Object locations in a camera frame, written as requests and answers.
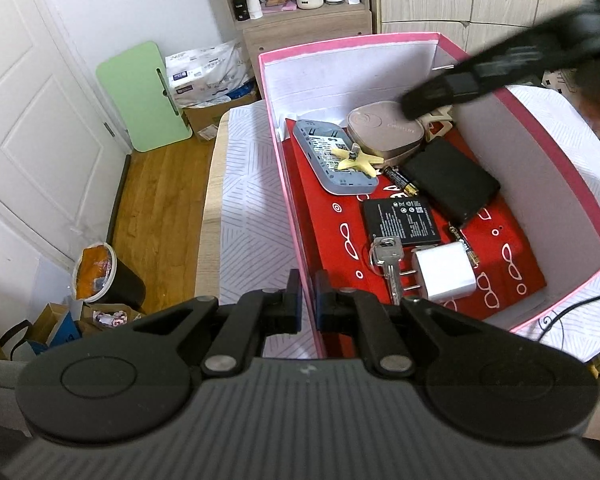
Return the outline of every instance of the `key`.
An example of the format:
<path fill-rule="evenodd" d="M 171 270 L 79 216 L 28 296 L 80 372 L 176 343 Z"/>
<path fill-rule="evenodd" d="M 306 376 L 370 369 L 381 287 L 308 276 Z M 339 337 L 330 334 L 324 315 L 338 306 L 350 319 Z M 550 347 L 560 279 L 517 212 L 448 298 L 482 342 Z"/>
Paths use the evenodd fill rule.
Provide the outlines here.
<path fill-rule="evenodd" d="M 391 302 L 400 305 L 402 283 L 400 282 L 400 260 L 404 258 L 402 241 L 398 237 L 376 238 L 373 243 L 374 263 L 382 267 L 384 278 L 389 287 Z"/>

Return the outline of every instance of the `gray phone-shaped device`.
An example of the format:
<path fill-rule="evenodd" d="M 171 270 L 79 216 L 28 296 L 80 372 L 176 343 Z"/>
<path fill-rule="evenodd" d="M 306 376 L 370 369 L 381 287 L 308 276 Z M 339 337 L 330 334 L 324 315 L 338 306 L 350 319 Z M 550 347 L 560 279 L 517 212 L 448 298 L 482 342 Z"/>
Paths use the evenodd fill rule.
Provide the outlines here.
<path fill-rule="evenodd" d="M 294 137 L 306 155 L 322 187 L 334 195 L 371 194 L 378 186 L 378 178 L 371 178 L 357 170 L 338 170 L 339 159 L 331 154 L 331 147 L 350 150 L 353 142 L 345 131 L 333 123 L 323 121 L 296 121 Z"/>

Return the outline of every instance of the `trash can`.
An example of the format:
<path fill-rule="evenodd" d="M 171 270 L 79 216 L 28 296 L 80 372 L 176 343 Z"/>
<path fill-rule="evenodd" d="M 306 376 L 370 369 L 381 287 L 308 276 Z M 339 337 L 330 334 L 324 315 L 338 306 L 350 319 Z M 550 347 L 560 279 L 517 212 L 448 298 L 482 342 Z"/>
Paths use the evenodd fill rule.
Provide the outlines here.
<path fill-rule="evenodd" d="M 116 255 L 116 251 L 104 242 L 91 244 L 89 248 L 104 246 L 109 252 L 110 269 L 107 273 L 102 287 L 98 292 L 88 298 L 77 297 L 77 280 L 80 264 L 82 263 L 82 255 L 75 263 L 74 272 L 72 274 L 72 289 L 74 298 L 84 301 L 85 303 L 123 303 L 136 310 L 142 307 L 142 302 L 146 295 L 146 288 L 142 279 L 129 269 Z"/>

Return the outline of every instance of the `yellow starfish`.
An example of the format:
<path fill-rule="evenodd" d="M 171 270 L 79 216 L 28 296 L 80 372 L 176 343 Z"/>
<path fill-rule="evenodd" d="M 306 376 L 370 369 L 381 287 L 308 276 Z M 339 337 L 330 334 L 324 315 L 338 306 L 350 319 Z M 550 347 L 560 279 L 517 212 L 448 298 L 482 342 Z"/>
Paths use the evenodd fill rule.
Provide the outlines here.
<path fill-rule="evenodd" d="M 351 150 L 342 150 L 332 148 L 331 153 L 342 160 L 338 164 L 339 170 L 357 170 L 362 171 L 371 178 L 377 175 L 376 168 L 372 164 L 383 164 L 384 158 L 381 156 L 367 155 L 360 149 L 360 146 L 354 142 Z"/>

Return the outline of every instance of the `red fabric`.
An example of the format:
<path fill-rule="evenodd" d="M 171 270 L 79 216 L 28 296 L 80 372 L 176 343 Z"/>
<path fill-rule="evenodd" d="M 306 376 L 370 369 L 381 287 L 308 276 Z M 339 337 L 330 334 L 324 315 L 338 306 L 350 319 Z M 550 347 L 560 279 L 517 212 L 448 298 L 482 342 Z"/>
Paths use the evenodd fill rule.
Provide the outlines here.
<path fill-rule="evenodd" d="M 289 131 L 294 124 L 287 120 Z M 445 138 L 475 160 L 456 128 Z M 335 196 L 326 192 L 293 135 L 283 142 L 283 147 L 310 272 L 323 268 L 334 287 L 363 288 L 389 303 L 384 278 L 374 274 L 368 265 L 369 239 L 360 207 L 367 196 Z M 380 176 L 379 181 L 371 198 L 404 196 L 386 177 Z M 442 215 L 436 210 L 433 214 L 443 243 L 455 241 Z M 546 285 L 525 234 L 500 195 L 462 232 L 480 258 L 480 266 L 474 269 L 478 288 L 467 298 L 447 301 L 448 308 L 482 320 Z M 405 260 L 404 268 L 408 269 L 410 256 Z M 414 283 L 413 278 L 403 279 L 404 286 Z"/>

